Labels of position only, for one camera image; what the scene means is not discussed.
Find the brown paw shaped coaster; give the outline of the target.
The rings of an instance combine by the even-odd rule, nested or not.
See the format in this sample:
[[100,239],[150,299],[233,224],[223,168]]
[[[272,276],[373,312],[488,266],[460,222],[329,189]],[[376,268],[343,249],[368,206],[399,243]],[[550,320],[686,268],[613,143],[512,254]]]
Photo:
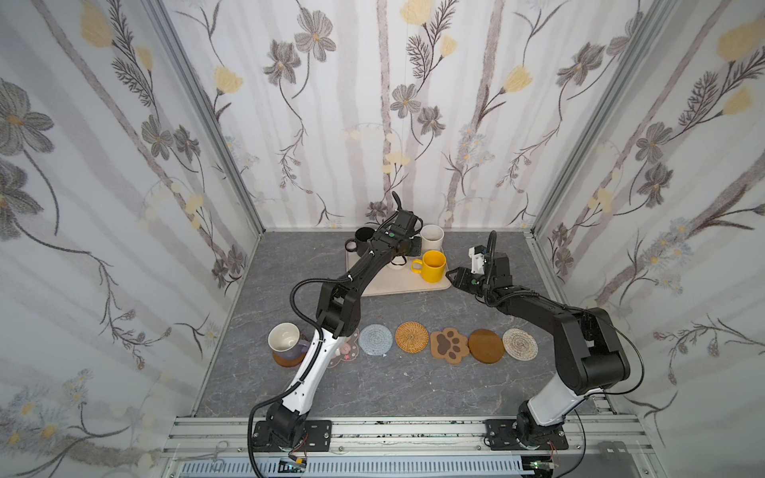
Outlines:
[[430,352],[437,360],[448,364],[459,364],[470,355],[468,337],[455,328],[445,328],[430,334]]

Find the brown round wooden coaster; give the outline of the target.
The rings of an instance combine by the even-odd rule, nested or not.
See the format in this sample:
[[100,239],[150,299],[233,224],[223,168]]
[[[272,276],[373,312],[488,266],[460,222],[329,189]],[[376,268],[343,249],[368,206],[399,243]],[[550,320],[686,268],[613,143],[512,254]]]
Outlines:
[[468,348],[470,354],[482,364],[496,364],[505,355],[502,338],[486,329],[476,330],[469,336]]

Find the white colourful stitched coaster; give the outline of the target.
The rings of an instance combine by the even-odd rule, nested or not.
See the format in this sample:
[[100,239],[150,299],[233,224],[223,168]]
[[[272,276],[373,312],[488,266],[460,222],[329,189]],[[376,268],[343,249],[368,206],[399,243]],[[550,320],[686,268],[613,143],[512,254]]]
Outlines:
[[538,344],[528,333],[520,329],[509,329],[502,336],[505,352],[520,362],[530,362],[538,355]]

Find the woven rattan round coaster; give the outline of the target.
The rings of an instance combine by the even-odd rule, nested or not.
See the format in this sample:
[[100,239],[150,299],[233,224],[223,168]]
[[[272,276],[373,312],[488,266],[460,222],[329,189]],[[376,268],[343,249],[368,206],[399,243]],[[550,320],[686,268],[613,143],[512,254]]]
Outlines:
[[396,345],[405,353],[418,354],[430,343],[426,327],[418,322],[406,322],[396,329]]

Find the grey blue round coaster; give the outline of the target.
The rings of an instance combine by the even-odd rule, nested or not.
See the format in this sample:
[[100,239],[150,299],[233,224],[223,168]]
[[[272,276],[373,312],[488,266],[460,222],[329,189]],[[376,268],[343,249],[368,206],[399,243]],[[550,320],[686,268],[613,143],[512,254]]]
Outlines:
[[394,336],[385,326],[372,324],[362,330],[359,336],[359,346],[362,351],[373,357],[383,357],[392,348]]

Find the pink flower coaster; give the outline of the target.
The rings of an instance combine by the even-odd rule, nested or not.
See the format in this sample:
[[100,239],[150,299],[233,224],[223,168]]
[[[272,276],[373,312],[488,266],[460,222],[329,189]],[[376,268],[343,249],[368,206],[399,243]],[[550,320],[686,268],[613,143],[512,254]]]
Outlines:
[[346,340],[346,342],[336,350],[332,360],[330,360],[329,368],[336,368],[341,362],[352,362],[358,358],[360,354],[360,348],[358,340],[360,336],[360,330],[356,329]]

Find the purple mug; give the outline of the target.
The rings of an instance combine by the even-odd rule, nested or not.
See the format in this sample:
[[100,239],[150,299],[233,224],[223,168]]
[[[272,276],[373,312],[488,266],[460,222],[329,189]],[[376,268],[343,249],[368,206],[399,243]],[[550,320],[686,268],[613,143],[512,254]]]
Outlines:
[[293,323],[281,323],[275,326],[270,331],[267,342],[272,354],[283,355],[289,359],[308,352],[310,347],[310,342],[304,337],[300,328]]

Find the dark brown round coaster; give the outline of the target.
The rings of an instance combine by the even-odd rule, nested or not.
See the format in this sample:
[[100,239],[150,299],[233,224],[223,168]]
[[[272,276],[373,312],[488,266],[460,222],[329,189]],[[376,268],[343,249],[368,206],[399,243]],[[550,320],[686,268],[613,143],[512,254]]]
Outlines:
[[272,358],[276,364],[279,366],[282,366],[282,368],[294,368],[294,366],[300,366],[302,364],[304,358],[306,357],[306,353],[300,354],[299,356],[296,356],[295,358],[285,358],[283,355],[279,355],[276,353],[272,354]]

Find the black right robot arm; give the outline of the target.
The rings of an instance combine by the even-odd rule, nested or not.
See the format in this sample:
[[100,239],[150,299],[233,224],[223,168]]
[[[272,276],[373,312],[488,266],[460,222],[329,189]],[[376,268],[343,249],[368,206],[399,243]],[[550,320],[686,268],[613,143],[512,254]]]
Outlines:
[[487,259],[487,252],[481,247],[476,253],[482,263],[478,269],[458,267],[446,278],[487,307],[552,336],[556,372],[541,392],[522,402],[513,428],[519,446],[539,448],[560,436],[567,414],[590,392],[627,380],[630,362],[608,313],[561,304],[515,285],[508,257],[498,254]]

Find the white mug red inside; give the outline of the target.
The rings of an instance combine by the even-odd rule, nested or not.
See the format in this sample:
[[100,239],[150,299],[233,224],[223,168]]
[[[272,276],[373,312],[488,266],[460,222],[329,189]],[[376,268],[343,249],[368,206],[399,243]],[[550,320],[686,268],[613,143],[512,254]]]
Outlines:
[[404,256],[396,256],[388,263],[388,268],[392,270],[404,270],[406,266],[408,266],[408,258]]

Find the yellow mug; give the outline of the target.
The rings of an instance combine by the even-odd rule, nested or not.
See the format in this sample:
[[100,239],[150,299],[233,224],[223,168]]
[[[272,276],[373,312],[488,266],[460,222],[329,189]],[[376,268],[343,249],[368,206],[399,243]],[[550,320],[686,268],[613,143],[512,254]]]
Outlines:
[[445,267],[445,255],[440,251],[430,250],[422,254],[422,258],[414,259],[410,270],[420,275],[426,283],[435,284],[442,279]]

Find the white speckled mug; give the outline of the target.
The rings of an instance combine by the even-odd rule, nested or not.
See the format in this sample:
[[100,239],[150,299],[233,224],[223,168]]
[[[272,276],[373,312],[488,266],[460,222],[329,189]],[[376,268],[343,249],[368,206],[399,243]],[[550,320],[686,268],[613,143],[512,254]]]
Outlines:
[[424,255],[428,251],[442,251],[444,237],[445,232],[440,226],[424,225],[420,231],[420,253]]

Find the black mug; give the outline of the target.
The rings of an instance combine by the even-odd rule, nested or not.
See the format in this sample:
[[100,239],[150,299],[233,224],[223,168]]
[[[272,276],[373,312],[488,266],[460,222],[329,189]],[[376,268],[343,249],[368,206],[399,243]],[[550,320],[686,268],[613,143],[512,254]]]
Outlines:
[[345,242],[345,250],[348,253],[355,253],[359,257],[363,257],[370,248],[370,241],[375,232],[376,229],[372,227],[362,227],[357,229],[354,233],[354,237]]

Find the beige plastic tray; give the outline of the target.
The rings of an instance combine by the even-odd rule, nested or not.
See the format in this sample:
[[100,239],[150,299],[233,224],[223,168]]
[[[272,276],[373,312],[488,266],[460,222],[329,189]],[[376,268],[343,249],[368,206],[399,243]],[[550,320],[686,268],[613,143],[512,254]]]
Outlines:
[[451,287],[445,278],[446,271],[438,283],[426,283],[420,275],[410,270],[412,261],[408,260],[404,270],[392,270],[388,268],[390,262],[377,260],[370,249],[363,257],[347,252],[347,260],[348,273],[353,276],[351,285],[366,284],[364,291],[360,292],[362,297],[440,291]]

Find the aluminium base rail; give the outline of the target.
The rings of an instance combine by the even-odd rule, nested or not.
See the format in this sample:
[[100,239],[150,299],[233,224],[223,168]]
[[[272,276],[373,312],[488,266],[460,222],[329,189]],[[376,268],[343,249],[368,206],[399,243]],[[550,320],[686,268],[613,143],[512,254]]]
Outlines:
[[[245,437],[243,418],[179,418],[165,477],[663,477],[632,415],[570,416],[565,449],[492,449],[484,416],[326,417],[292,449]],[[256,451],[247,446],[251,443]]]

